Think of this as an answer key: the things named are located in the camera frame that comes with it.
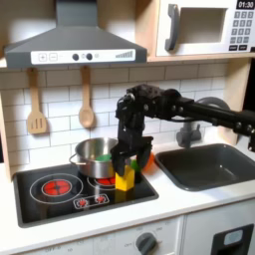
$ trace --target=stove top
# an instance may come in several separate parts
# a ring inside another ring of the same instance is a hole
[[[14,176],[20,227],[50,223],[157,199],[158,195],[142,174],[128,192],[115,189],[115,179],[93,179],[66,164]]]

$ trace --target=microwave keypad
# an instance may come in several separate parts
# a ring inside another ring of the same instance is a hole
[[[250,40],[254,11],[236,11],[229,51],[246,51]]]

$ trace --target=white cabinet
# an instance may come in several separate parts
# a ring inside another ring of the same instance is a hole
[[[211,255],[212,242],[217,233],[255,224],[255,200],[194,212],[186,216],[181,255]],[[255,234],[252,235],[248,255],[255,254]]]

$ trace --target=range hood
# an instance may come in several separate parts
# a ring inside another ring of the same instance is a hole
[[[4,49],[8,68],[144,63],[146,49],[98,27],[97,0],[56,0],[57,27]]]

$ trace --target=microwave door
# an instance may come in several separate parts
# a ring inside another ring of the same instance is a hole
[[[189,5],[184,5],[187,1],[179,1],[182,5],[169,2],[161,1],[158,56],[229,53],[237,2],[200,7],[193,7],[193,1],[192,7],[190,1]]]

